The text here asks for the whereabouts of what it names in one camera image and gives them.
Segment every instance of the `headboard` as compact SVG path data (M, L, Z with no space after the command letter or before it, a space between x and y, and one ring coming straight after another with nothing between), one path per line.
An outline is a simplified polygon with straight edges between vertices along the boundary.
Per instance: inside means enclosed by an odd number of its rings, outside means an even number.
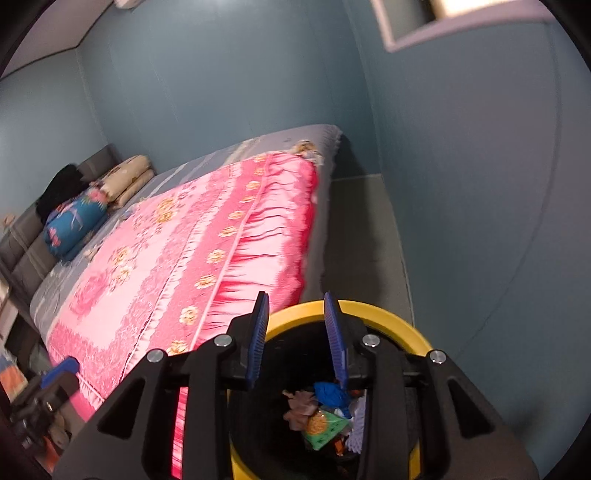
M82 162L78 169L86 181L97 180L119 163L112 145ZM43 240L43 225L33 203L16 218L0 240L0 275L11 287L15 304L31 303L33 294L57 263Z

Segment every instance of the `silver bolt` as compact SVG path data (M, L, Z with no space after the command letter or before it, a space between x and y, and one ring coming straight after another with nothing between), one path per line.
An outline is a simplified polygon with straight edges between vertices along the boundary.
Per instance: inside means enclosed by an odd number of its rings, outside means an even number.
M433 362L434 364L441 365L445 360L447 360L447 355L443 353L441 350L433 350L429 354L429 358L431 359L431 362Z
M150 350L148 355L146 356L148 362L151 364L157 364L164 358L164 352L159 348L155 348L154 350Z
M216 346L228 346L232 343L232 337L224 333L215 337L213 343L215 343Z
M377 347L379 345L379 336L369 333L362 338L362 342L365 346Z

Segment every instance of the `teal wall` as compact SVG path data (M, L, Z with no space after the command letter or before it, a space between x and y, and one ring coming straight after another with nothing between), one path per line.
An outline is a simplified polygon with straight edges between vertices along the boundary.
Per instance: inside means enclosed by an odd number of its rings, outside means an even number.
M147 0L110 7L79 47L96 111L123 156L158 171L244 139L336 124L379 172L371 107L341 0Z
M60 168L105 145L74 50L1 80L0 219L22 213Z
M388 54L369 2L345 3L416 325L544 475L591 410L591 73L558 23Z

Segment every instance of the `pink blanket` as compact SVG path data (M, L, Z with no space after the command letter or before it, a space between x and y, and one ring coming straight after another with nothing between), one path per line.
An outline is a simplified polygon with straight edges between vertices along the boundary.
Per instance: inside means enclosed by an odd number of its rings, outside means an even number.
M52 361L80 361L73 403L84 419L150 349L197 348L251 311L260 290L272 311L298 302L316 181L312 162L275 152L138 204L104 241L48 336Z

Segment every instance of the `trash can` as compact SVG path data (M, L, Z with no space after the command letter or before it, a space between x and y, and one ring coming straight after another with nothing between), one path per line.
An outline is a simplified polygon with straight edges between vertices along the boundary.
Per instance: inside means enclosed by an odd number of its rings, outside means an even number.
M355 301L339 301L344 313L363 319L382 340L408 353L424 356L431 346L400 317ZM289 307L271 315L265 355L256 386L229 395L232 468L236 480L345 480L355 478L359 457L346 465L306 449L300 432L283 419L287 399L283 390L296 391L317 381L334 379L324 325L324 302ZM419 415L416 394L405 389L408 416L410 478L420 473Z

